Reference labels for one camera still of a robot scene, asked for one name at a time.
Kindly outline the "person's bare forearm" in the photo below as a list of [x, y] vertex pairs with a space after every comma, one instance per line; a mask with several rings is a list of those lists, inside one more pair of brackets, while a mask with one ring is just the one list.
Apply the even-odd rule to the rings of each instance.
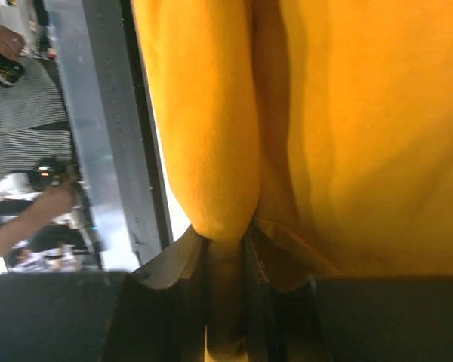
[[76, 192], [70, 181], [48, 187], [18, 217], [0, 226], [0, 257], [22, 241], [69, 213], [76, 205]]

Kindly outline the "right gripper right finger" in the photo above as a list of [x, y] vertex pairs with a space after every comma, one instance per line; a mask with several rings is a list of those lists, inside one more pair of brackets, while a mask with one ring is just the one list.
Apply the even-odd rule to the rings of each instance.
[[321, 277], [244, 238], [251, 361], [453, 361], [453, 277]]

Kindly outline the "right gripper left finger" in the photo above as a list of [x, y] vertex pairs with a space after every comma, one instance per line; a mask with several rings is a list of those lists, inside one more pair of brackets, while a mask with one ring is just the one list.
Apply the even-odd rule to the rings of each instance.
[[205, 240], [133, 272], [0, 275], [0, 361], [201, 361]]

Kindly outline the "person's bare hand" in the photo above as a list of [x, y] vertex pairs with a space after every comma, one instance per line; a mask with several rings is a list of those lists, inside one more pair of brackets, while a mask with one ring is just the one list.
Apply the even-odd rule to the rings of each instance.
[[16, 60], [25, 45], [23, 37], [0, 25], [0, 54], [9, 60]]

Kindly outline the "orange t shirt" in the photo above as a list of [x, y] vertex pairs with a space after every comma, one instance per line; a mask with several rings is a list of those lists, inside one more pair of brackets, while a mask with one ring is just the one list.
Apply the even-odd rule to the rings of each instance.
[[453, 1], [136, 1], [171, 190], [342, 275], [453, 275]]

